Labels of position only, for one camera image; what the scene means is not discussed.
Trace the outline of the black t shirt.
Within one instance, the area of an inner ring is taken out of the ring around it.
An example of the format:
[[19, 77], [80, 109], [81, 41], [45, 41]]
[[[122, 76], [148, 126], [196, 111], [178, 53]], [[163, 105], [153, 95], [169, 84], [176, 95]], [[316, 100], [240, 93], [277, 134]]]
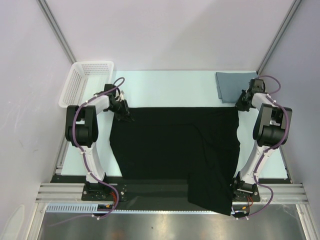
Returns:
[[125, 180], [185, 180], [187, 199], [230, 215], [240, 142], [234, 107], [131, 108], [114, 119], [110, 146]]

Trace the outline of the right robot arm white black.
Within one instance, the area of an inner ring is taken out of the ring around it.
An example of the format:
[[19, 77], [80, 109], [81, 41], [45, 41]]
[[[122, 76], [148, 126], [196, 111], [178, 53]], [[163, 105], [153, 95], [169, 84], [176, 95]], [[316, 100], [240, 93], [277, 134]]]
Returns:
[[264, 165], [275, 150], [287, 142], [293, 110], [278, 104], [269, 93], [249, 89], [242, 91], [235, 106], [243, 112], [251, 108], [258, 110], [252, 132], [253, 149], [230, 188], [233, 199], [244, 202], [259, 194], [259, 177]]

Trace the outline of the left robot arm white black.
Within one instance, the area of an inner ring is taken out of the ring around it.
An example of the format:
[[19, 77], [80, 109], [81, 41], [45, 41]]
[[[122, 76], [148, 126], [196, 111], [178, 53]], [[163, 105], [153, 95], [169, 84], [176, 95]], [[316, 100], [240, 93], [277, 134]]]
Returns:
[[132, 120], [128, 102], [122, 96], [95, 95], [81, 105], [67, 107], [65, 138], [78, 149], [86, 169], [82, 194], [84, 201], [103, 201], [110, 195], [118, 198], [117, 189], [108, 183], [97, 150], [97, 116], [108, 111], [113, 112], [120, 121]]

